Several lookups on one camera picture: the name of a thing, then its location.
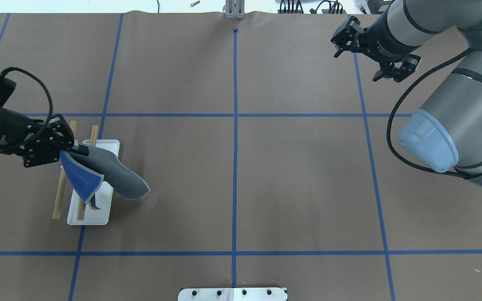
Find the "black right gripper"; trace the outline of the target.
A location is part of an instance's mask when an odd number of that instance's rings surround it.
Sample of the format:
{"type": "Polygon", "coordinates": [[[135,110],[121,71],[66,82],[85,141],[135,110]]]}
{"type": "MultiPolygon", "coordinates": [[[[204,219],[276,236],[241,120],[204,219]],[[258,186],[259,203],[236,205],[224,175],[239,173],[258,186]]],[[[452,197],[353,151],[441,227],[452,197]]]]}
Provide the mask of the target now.
{"type": "Polygon", "coordinates": [[[349,51],[379,63],[380,69],[373,76],[373,82],[381,79],[402,82],[415,73],[421,62],[421,57],[413,54],[417,47],[399,42],[390,32],[385,16],[367,28],[361,26],[356,16],[350,16],[336,29],[330,41],[336,48],[335,58],[349,51]]]}

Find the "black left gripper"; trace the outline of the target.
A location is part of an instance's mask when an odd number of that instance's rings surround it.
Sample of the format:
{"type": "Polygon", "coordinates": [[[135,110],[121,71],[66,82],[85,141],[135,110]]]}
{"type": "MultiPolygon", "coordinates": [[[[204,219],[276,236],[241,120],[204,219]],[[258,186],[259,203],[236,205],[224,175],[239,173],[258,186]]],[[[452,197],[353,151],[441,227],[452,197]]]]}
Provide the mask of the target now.
{"type": "Polygon", "coordinates": [[[23,158],[26,168],[58,162],[60,152],[88,156],[88,145],[75,144],[74,135],[61,114],[44,125],[23,114],[0,108],[0,154],[23,158]]]}

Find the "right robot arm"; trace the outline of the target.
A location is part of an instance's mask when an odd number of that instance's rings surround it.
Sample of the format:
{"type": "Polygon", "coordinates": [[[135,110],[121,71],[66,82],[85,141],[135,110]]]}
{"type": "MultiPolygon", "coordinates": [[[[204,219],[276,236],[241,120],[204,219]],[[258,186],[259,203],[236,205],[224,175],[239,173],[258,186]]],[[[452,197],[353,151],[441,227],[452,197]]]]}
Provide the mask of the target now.
{"type": "Polygon", "coordinates": [[[380,65],[373,81],[395,82],[413,74],[421,60],[413,51],[455,27],[467,49],[425,72],[403,93],[387,124],[387,145],[405,164],[482,187],[482,0],[396,0],[367,28],[352,16],[333,33],[335,57],[362,53],[380,65]],[[397,142],[424,163],[414,164],[392,145],[392,123],[400,104],[422,80],[457,62],[397,135],[397,142]]]}

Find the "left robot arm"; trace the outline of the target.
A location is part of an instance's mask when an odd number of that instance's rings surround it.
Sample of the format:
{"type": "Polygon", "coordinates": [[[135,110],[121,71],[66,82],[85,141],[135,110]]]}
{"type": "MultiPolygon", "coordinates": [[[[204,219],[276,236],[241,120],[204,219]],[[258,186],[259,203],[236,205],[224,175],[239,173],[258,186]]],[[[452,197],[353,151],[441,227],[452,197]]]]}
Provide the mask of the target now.
{"type": "Polygon", "coordinates": [[[0,108],[0,154],[19,156],[30,168],[59,162],[61,152],[90,154],[86,145],[77,143],[61,114],[44,121],[0,108]]]}

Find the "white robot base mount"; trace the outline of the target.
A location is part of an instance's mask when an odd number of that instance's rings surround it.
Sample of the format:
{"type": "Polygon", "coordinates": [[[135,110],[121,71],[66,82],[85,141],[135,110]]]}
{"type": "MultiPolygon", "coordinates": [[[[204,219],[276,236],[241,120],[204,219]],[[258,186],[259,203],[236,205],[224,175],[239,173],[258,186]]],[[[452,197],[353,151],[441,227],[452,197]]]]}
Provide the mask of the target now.
{"type": "Polygon", "coordinates": [[[187,288],[180,290],[178,301],[288,301],[286,288],[187,288]]]}

